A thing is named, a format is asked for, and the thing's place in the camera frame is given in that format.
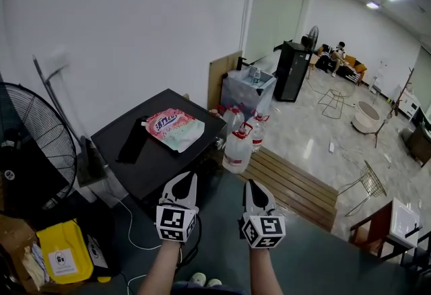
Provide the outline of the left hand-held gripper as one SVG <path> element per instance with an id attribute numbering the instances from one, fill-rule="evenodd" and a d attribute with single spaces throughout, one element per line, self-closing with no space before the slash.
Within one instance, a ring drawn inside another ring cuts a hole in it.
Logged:
<path id="1" fill-rule="evenodd" d="M 162 240 L 186 242 L 197 223 L 197 174 L 177 175 L 164 186 L 156 207 L 156 229 Z"/>

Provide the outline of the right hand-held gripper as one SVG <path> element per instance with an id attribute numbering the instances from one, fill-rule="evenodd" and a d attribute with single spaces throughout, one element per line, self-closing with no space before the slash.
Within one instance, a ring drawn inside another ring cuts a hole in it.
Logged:
<path id="1" fill-rule="evenodd" d="M 285 216 L 276 209 L 272 192 L 248 179 L 243 189 L 244 213 L 238 221 L 240 239 L 252 249 L 275 248 L 286 236 Z"/>

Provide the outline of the person's left forearm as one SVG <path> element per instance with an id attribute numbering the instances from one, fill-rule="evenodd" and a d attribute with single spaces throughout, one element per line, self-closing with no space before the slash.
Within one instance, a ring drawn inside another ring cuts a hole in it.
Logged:
<path id="1" fill-rule="evenodd" d="M 181 244 L 164 240 L 137 295 L 170 295 Z"/>

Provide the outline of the person's right forearm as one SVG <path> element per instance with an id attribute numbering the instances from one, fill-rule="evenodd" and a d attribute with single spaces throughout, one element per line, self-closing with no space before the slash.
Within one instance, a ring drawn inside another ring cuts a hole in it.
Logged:
<path id="1" fill-rule="evenodd" d="M 250 249 L 252 295 L 284 295 L 273 270 L 268 249 Z"/>

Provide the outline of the black washing machine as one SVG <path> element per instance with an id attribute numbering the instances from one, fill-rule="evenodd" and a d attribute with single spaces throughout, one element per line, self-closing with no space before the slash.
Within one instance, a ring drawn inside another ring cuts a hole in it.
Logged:
<path id="1" fill-rule="evenodd" d="M 133 164 L 119 162 L 137 119 L 152 116 L 167 108 L 179 108 L 205 123 L 203 135 L 183 153 L 176 152 L 156 138 L 145 138 Z M 104 161 L 134 199 L 144 208 L 155 205 L 164 185 L 176 175 L 198 167 L 215 146 L 216 138 L 226 130 L 223 119 L 171 89 L 166 89 L 129 110 L 91 136 Z"/>

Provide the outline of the wooden slatted platform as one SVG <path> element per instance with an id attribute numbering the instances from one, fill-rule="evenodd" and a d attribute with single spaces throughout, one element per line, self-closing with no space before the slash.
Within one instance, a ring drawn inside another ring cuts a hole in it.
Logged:
<path id="1" fill-rule="evenodd" d="M 337 214 L 337 190 L 281 156 L 261 148 L 252 154 L 239 177 L 263 184 L 282 207 L 328 232 L 332 230 Z"/>

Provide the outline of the pink detergent refill pouch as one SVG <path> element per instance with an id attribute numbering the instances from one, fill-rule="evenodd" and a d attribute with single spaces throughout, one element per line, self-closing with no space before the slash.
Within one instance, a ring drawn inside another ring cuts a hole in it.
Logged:
<path id="1" fill-rule="evenodd" d="M 158 112 L 141 126 L 170 149 L 183 153 L 204 133 L 205 123 L 177 108 Z"/>

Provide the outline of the black cloth pouch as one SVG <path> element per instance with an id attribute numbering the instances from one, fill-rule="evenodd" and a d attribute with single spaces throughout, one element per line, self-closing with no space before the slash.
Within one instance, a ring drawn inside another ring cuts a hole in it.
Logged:
<path id="1" fill-rule="evenodd" d="M 126 142 L 119 152 L 117 162 L 125 164 L 136 163 L 149 135 L 146 129 L 147 119 L 148 116 L 143 116 L 135 121 Z"/>

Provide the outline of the grey utility box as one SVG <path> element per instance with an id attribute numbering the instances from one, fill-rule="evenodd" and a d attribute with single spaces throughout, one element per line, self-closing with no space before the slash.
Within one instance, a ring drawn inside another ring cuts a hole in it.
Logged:
<path id="1" fill-rule="evenodd" d="M 82 135 L 81 152 L 77 155 L 77 181 L 80 187 L 88 186 L 107 177 L 102 158 L 93 142 Z"/>

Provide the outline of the person's blue jeans legs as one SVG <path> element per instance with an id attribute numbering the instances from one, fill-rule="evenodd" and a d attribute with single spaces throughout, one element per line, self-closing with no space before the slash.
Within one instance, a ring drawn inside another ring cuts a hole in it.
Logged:
<path id="1" fill-rule="evenodd" d="M 170 295 L 247 295 L 242 290 L 234 289 L 230 286 L 200 286 L 192 282 L 175 282 L 172 285 Z"/>

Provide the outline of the brown wooden board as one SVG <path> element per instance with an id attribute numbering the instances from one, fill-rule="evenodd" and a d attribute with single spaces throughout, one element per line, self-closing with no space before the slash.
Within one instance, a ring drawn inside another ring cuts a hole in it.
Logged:
<path id="1" fill-rule="evenodd" d="M 207 108 L 216 108 L 221 100 L 223 76 L 237 67 L 242 51 L 223 56 L 209 63 L 209 80 L 207 91 Z"/>

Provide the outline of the black bin with yellow lid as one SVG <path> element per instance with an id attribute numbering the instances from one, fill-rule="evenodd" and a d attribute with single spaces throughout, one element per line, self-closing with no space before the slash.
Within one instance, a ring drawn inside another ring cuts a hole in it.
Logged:
<path id="1" fill-rule="evenodd" d="M 46 270 L 58 284 L 106 283 L 120 273 L 110 234 L 88 222 L 72 219 L 36 235 Z"/>

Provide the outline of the tall black cabinet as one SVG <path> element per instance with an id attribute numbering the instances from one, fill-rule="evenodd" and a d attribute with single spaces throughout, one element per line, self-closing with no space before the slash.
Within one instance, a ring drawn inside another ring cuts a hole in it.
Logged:
<path id="1" fill-rule="evenodd" d="M 308 69 L 311 51 L 295 42 L 284 41 L 275 76 L 273 95 L 280 102 L 295 102 Z"/>

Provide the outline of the black tripod stand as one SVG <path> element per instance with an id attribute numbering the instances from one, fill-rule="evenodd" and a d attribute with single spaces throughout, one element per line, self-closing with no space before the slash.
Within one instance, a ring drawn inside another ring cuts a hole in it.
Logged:
<path id="1" fill-rule="evenodd" d="M 374 147 L 377 148 L 377 144 L 378 144 L 378 135 L 380 133 L 380 131 L 382 130 L 382 128 L 391 120 L 392 118 L 392 114 L 389 113 L 385 119 L 383 120 L 381 126 L 375 131 L 375 132 L 369 132 L 367 133 L 367 135 L 374 135 Z"/>

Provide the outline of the wooden table with white top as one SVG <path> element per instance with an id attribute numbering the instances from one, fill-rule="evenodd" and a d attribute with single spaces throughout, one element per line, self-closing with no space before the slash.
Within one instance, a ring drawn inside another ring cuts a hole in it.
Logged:
<path id="1" fill-rule="evenodd" d="M 405 238 L 420 217 L 400 200 L 385 206 L 350 228 L 349 242 L 386 261 L 418 246 L 418 232 Z"/>

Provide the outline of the black rectangular case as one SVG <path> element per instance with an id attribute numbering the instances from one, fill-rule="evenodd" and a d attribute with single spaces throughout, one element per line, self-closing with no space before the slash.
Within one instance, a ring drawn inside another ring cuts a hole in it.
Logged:
<path id="1" fill-rule="evenodd" d="M 28 218 L 60 202 L 75 178 L 75 158 L 46 156 L 29 141 L 17 148 L 13 142 L 0 145 L 0 213 Z"/>

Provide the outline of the light wooden stool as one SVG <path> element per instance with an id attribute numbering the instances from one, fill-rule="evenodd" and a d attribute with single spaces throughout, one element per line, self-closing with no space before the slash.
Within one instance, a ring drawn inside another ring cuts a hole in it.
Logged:
<path id="1" fill-rule="evenodd" d="M 319 57 L 316 54 L 313 53 L 310 56 L 310 61 L 309 61 L 309 65 L 308 65 L 308 73 L 306 75 L 307 79 L 310 79 L 311 71 L 315 69 L 315 65 L 316 65 L 318 60 L 319 60 Z"/>

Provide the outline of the blue checked cloth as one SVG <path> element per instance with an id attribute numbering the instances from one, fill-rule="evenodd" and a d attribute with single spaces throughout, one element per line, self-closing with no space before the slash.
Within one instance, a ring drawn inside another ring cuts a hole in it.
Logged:
<path id="1" fill-rule="evenodd" d="M 36 242 L 32 243 L 32 247 L 31 247 L 31 254 L 34 258 L 34 260 L 36 261 L 36 263 L 38 264 L 38 266 L 42 269 L 43 274 L 44 274 L 44 281 L 46 283 L 48 283 L 50 281 L 50 277 L 42 256 L 42 250 L 41 248 L 37 245 Z"/>

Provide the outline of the orange sofa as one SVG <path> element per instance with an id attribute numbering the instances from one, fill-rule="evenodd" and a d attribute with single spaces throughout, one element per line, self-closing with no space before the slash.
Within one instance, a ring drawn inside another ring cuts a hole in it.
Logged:
<path id="1" fill-rule="evenodd" d="M 336 47 L 335 48 L 330 47 L 329 54 L 331 55 L 331 53 L 335 49 Z M 352 81 L 353 83 L 359 86 L 367 70 L 366 66 L 363 63 L 359 62 L 355 57 L 349 56 L 347 54 L 345 54 L 345 60 L 348 62 L 348 64 L 341 66 L 338 69 L 336 76 L 339 75 L 345 79 Z"/>

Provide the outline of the beige crumpled cloth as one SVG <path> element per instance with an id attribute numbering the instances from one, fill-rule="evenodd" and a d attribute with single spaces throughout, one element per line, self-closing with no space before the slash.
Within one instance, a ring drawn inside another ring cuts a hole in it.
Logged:
<path id="1" fill-rule="evenodd" d="M 41 268 L 41 266 L 39 266 L 39 264 L 37 264 L 31 253 L 24 253 L 22 263 L 24 268 L 32 278 L 36 289 L 39 291 L 41 287 L 45 284 L 45 275 L 43 269 Z"/>

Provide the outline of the dark brown desk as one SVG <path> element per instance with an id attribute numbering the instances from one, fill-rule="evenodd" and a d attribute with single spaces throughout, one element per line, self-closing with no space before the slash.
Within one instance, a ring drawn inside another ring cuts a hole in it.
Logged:
<path id="1" fill-rule="evenodd" d="M 431 159 L 431 133 L 418 125 L 407 140 L 409 153 L 424 166 Z"/>

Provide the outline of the small black standing fan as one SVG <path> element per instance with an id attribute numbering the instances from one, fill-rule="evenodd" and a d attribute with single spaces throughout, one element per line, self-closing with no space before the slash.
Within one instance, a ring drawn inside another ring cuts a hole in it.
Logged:
<path id="1" fill-rule="evenodd" d="M 305 34 L 301 38 L 300 44 L 313 52 L 316 48 L 318 37 L 319 37 L 319 27 L 313 26 L 310 29 L 310 32 L 308 34 Z"/>

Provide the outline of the brown cardboard box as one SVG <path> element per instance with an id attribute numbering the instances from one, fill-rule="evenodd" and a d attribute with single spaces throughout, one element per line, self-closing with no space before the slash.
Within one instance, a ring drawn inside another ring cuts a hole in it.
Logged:
<path id="1" fill-rule="evenodd" d="M 58 284 L 50 280 L 37 290 L 36 284 L 22 264 L 25 248 L 31 247 L 34 242 L 38 242 L 36 233 L 25 221 L 0 214 L 0 255 L 9 263 L 13 276 L 23 288 L 22 294 L 70 295 L 84 284 Z"/>

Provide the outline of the white low cabinet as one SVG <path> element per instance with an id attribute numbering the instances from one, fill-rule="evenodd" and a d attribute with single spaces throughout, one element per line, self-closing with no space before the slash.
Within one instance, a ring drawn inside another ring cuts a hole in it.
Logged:
<path id="1" fill-rule="evenodd" d="M 419 107 L 420 103 L 416 96 L 408 91 L 404 91 L 399 103 L 400 111 L 406 114 L 409 120 L 411 120 Z"/>

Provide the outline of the wooden coat rack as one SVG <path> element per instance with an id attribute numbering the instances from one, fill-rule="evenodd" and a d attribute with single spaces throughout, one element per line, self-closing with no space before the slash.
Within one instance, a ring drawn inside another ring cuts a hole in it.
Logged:
<path id="1" fill-rule="evenodd" d="M 403 86 L 402 85 L 398 85 L 397 86 L 398 97 L 395 100 L 395 103 L 393 104 L 393 107 L 395 108 L 395 110 L 397 112 L 400 111 L 400 109 L 399 109 L 399 103 L 400 103 L 401 96 L 402 96 L 402 94 L 403 94 L 404 91 L 408 91 L 407 89 L 409 88 L 409 85 L 411 84 L 411 77 L 412 77 L 412 74 L 414 72 L 414 69 L 409 69 L 409 72 L 410 72 L 410 74 L 409 74 L 409 77 L 408 77 L 406 83 Z"/>

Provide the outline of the large black pedestal fan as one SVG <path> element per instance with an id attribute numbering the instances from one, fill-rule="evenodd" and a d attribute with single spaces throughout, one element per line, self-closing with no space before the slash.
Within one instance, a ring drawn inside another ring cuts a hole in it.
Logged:
<path id="1" fill-rule="evenodd" d="M 73 156 L 76 176 L 75 144 L 59 113 L 33 91 L 19 84 L 0 82 L 0 145 L 7 141 L 13 142 L 17 148 L 33 141 L 46 156 Z"/>

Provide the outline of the grey wall pipe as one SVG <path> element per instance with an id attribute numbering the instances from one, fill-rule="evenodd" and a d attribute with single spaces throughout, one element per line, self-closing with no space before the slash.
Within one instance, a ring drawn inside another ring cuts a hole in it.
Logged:
<path id="1" fill-rule="evenodd" d="M 59 115 L 61 116 L 63 122 L 65 123 L 65 125 L 67 126 L 68 130 L 70 131 L 70 133 L 72 134 L 72 136 L 74 137 L 74 139 L 76 140 L 76 142 L 78 143 L 78 146 L 83 149 L 83 144 L 81 142 L 80 137 L 77 135 L 77 133 L 75 132 L 74 128 L 71 126 L 71 123 L 69 122 L 63 108 L 61 107 L 61 104 L 59 102 L 59 99 L 57 98 L 57 95 L 55 94 L 55 91 L 53 90 L 52 84 L 51 84 L 51 80 L 52 78 L 54 78 L 54 76 L 59 75 L 60 72 L 66 68 L 67 65 L 63 65 L 60 66 L 58 69 L 54 70 L 52 73 L 50 73 L 47 77 L 44 76 L 42 69 L 40 67 L 40 64 L 38 62 L 38 59 L 36 58 L 35 55 L 32 55 L 32 60 L 34 63 L 34 66 L 38 72 L 38 75 L 42 81 L 42 84 L 45 88 L 45 90 L 47 91 L 48 96 L 50 97 L 51 101 L 53 102 L 55 108 L 57 109 L 57 112 L 59 113 Z"/>

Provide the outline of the black frame table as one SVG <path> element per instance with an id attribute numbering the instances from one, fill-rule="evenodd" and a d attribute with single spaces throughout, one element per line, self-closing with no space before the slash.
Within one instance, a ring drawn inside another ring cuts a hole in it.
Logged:
<path id="1" fill-rule="evenodd" d="M 431 231 L 418 239 L 418 246 L 412 255 L 402 255 L 401 266 L 418 275 L 431 272 Z"/>

